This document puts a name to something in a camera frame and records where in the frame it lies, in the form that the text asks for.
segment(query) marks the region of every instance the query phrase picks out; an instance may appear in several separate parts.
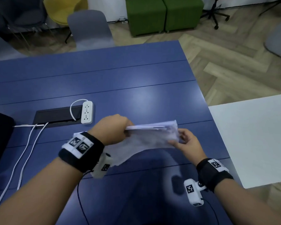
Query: black cable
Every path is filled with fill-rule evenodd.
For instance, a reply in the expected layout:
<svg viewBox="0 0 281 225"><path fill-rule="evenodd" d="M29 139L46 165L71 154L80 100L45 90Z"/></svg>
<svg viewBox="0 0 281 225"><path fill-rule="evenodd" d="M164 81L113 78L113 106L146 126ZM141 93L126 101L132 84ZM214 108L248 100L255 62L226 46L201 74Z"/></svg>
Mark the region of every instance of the black cable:
<svg viewBox="0 0 281 225"><path fill-rule="evenodd" d="M220 225L220 223L218 222L218 218L217 218L217 215L216 215L216 213L215 213L215 210L213 209L213 207L211 206L211 204L210 204L206 199L204 199L204 198L201 198L201 200L206 201L206 202L210 205L211 209L212 209L213 212L214 212L214 215L215 215L215 218L216 218L216 221L217 221L217 225Z"/></svg>
<svg viewBox="0 0 281 225"><path fill-rule="evenodd" d="M83 174L82 178L83 178L84 176L86 176L88 173L90 173L90 171L88 171L88 172L86 172L85 174ZM86 223L87 223L87 225L90 225L90 223L88 222L87 217L86 217L86 215L85 215L85 213L84 213L84 211L83 211L83 207L82 207L82 204L81 204L81 201L80 201L80 197L79 197L79 183L81 182L81 180L78 182L78 185L77 185L77 197L78 197L78 200L79 200L79 204L80 204L81 211L82 211L82 213L83 213L83 215L84 215L84 217L85 217Z"/></svg>

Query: black wristband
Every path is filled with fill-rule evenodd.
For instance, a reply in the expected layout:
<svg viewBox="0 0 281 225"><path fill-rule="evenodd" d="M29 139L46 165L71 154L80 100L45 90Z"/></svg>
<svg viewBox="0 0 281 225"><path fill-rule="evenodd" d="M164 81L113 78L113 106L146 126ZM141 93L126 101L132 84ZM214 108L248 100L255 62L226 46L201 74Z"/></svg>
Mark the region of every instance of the black wristband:
<svg viewBox="0 0 281 225"><path fill-rule="evenodd" d="M83 153L81 158L78 159L75 155L73 155L65 148L62 148L60 150L58 156L66 163L84 173L87 170L92 170L96 166L103 152L104 144L87 132L82 132L81 135L85 136L93 143L93 145L88 150L86 150L85 153Z"/></svg>
<svg viewBox="0 0 281 225"><path fill-rule="evenodd" d="M199 182L205 185L210 191L214 192L215 187L222 180L229 178L233 179L232 175L227 171L223 170L219 172L213 165L211 165L208 160L210 158L203 159L197 165L197 171L199 174Z"/></svg>

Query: white cable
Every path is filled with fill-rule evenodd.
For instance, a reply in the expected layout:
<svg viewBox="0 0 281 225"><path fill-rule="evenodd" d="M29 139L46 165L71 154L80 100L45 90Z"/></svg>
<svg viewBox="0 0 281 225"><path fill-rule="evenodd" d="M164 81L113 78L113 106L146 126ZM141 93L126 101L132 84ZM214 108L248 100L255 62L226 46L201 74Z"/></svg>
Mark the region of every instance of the white cable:
<svg viewBox="0 0 281 225"><path fill-rule="evenodd" d="M86 99L80 99L80 100L76 100L75 102L78 102L78 101L88 101L88 100L86 100ZM72 104L71 104L71 106L70 106L70 113L71 113L71 116L72 116L72 118L74 119L74 121L76 121L76 118L74 118L74 116L73 116L73 114L72 114L72 105L75 103L75 102L73 102Z"/></svg>
<svg viewBox="0 0 281 225"><path fill-rule="evenodd" d="M22 182L22 177L23 177L23 171L24 171L24 168L25 168L25 166L26 166L26 163L28 162L28 160L29 160L29 158L30 158L30 156L31 156L31 154L32 154L32 151L33 151L33 149L34 149L35 143L37 142L39 136L41 135L41 132L44 130L44 128L45 128L47 125L48 125L48 122L44 125L44 127L43 127L43 128L41 129L41 131L38 133L37 138L35 139L35 141L34 141L34 143L33 143L33 146L32 146L32 148L31 148L30 154L29 154L28 158L26 159L26 161L25 161L25 163L24 163L24 165L23 165L23 167L22 167L17 190L19 190L20 187L21 187L21 182Z"/></svg>
<svg viewBox="0 0 281 225"><path fill-rule="evenodd" d="M33 126L44 126L44 125L26 125L26 124L24 124L24 125L15 125L13 127L33 127Z"/></svg>
<svg viewBox="0 0 281 225"><path fill-rule="evenodd" d="M30 131L30 134L29 134L29 137L28 137L28 141L27 141L26 147L25 147L24 151L22 152L22 154L21 154L20 158L18 159L18 161L15 163L15 166L13 167L13 170L12 170L11 176L10 176L10 180L8 181L7 186L5 187L3 193L2 193L1 196L0 196L0 202L1 202L2 198L4 197L4 194L6 193L8 187L9 187L9 185L10 185L10 183L11 183L11 180L12 180L13 173L14 173L14 171L15 171L15 168L16 168L18 162L20 161L20 159L22 158L24 152L26 151L26 149L27 149L27 147L28 147L28 144L29 144L29 140L30 140L31 133L32 133L32 131L34 130L34 128L35 128L36 126L37 126L37 125L33 125L33 128L32 128L31 131Z"/></svg>

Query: stack of paper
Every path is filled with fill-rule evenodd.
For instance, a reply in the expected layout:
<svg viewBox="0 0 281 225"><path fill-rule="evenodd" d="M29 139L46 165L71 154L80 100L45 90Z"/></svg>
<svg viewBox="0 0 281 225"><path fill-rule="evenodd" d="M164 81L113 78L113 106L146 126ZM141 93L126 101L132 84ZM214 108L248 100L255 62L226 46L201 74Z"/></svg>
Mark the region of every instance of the stack of paper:
<svg viewBox="0 0 281 225"><path fill-rule="evenodd" d="M168 140L179 141L177 122L167 121L147 125L128 126L130 137L124 141L109 145L104 152L111 155L113 166L125 162L134 154L153 148L172 148Z"/></svg>

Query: yellow chair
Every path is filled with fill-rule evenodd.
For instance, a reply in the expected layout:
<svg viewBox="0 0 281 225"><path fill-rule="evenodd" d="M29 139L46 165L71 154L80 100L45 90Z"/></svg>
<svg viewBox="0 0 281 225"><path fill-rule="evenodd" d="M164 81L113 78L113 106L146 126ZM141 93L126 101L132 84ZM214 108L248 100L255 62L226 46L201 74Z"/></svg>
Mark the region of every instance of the yellow chair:
<svg viewBox="0 0 281 225"><path fill-rule="evenodd" d="M87 10L87 0L44 0L48 16L59 25L68 26L67 18L75 11Z"/></svg>

